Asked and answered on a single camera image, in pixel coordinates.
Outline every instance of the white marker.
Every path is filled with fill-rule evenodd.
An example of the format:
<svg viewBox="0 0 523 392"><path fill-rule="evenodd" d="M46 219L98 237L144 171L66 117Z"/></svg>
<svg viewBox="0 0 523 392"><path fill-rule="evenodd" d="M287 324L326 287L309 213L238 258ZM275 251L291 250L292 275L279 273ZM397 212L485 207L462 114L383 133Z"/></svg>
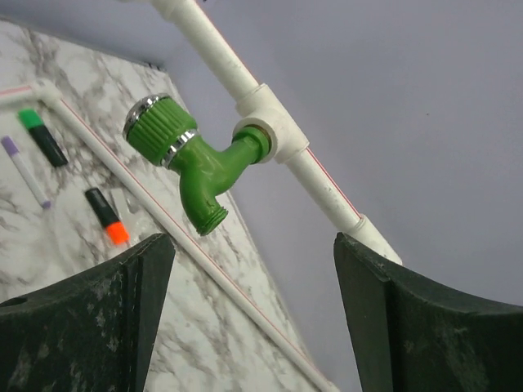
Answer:
<svg viewBox="0 0 523 392"><path fill-rule="evenodd" d="M42 208L49 208L51 206L51 202L47 198L46 194L43 193L42 188L40 188L40 185L38 185L38 182L34 178L34 176L30 173L29 169L27 168L27 165L24 162L24 159L20 156L20 151L15 145L15 142L12 138L9 136L5 136L2 138L2 145L3 148L6 150L7 154L15 164L16 168L18 169L18 172L24 178L25 184L31 189L31 192L33 192L34 197L38 201L38 203L42 206Z"/></svg>

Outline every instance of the marble surface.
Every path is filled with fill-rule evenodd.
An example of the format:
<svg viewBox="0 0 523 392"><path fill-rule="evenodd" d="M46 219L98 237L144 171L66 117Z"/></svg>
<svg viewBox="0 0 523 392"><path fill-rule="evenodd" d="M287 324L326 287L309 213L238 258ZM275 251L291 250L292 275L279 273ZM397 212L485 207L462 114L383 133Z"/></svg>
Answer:
<svg viewBox="0 0 523 392"><path fill-rule="evenodd" d="M153 92L181 102L165 73L0 22L0 90L52 80L181 226L197 234L180 205L177 176L147 164L121 137L128 109ZM14 111L32 106L69 158L53 169L17 125ZM53 202L43 211L0 151L0 302L45 287L107 260L114 248L101 231L83 191L98 186L108 196L121 187L44 106L0 107L0 136L11 135ZM139 208L129 197L131 207ZM219 198L230 214L199 245L251 296L294 344L301 346L253 241L229 194ZM151 218L144 235L158 231ZM315 390L221 289L177 247L159 333L146 383L149 392Z"/></svg>

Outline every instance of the white pipe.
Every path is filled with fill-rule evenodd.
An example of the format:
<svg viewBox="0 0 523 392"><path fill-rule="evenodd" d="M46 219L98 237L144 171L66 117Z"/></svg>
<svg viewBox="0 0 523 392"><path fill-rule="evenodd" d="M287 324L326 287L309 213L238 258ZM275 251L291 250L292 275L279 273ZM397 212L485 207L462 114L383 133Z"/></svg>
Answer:
<svg viewBox="0 0 523 392"><path fill-rule="evenodd" d="M259 85L194 0L150 2L180 29L234 100L241 100Z"/></svg>
<svg viewBox="0 0 523 392"><path fill-rule="evenodd" d="M367 223L368 218L366 221L361 219L362 215L308 149L308 140L285 107L268 88L263 88L264 85L256 81L196 1L149 1L165 20L180 29L236 101L236 109L243 117L238 127L242 121L258 120L265 123L272 120L264 129L269 132L273 142L272 154L275 154L275 160L288 166L337 229L349 234L365 227L359 231L358 239L375 252L401 265L400 257L387 240L372 224Z"/></svg>
<svg viewBox="0 0 523 392"><path fill-rule="evenodd" d="M202 267L234 303L282 350L309 380L322 391L337 388L312 365L275 325L242 292L238 285L218 267L216 262L178 225L136 177L123 165L107 145L63 100L46 102L71 127L74 133L122 181L141 205L170 233L177 243Z"/></svg>
<svg viewBox="0 0 523 392"><path fill-rule="evenodd" d="M339 231L349 234L388 260L402 265L400 257L389 242L367 216L354 208L310 149L294 155L285 164Z"/></svg>
<svg viewBox="0 0 523 392"><path fill-rule="evenodd" d="M358 224L361 215L309 149L294 155L286 165L339 231L346 233Z"/></svg>
<svg viewBox="0 0 523 392"><path fill-rule="evenodd" d="M19 86L0 91L0 105L8 106L23 100L35 100L31 86Z"/></svg>

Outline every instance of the chrome ring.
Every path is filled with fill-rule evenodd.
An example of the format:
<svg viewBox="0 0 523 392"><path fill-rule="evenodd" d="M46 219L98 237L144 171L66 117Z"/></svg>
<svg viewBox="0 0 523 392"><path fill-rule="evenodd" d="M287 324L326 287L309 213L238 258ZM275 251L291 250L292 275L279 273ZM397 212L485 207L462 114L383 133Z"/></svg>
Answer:
<svg viewBox="0 0 523 392"><path fill-rule="evenodd" d="M176 156L176 154L178 154L178 151L180 151L184 145L186 145L193 137L197 135L199 135L199 132L196 129L190 129L189 131L183 132L180 137L178 137L178 139L171 144L167 153L165 153L162 160L160 161L160 165L168 168L172 159Z"/></svg>
<svg viewBox="0 0 523 392"><path fill-rule="evenodd" d="M123 126L123 139L127 140L129 131L136 122L140 119L140 116L147 110L153 107L159 100L165 98L171 98L169 94L153 94L152 96L146 96L138 102L136 102L125 118L125 125Z"/></svg>

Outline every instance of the faucet handle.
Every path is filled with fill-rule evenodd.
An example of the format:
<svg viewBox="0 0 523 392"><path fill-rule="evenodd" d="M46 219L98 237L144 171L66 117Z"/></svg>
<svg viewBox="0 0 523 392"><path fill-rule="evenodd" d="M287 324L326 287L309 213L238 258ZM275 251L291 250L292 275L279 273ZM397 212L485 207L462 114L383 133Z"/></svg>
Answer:
<svg viewBox="0 0 523 392"><path fill-rule="evenodd" d="M157 94L131 108L123 138L153 165L167 167L174 154L198 135L197 128L196 120L171 96Z"/></svg>

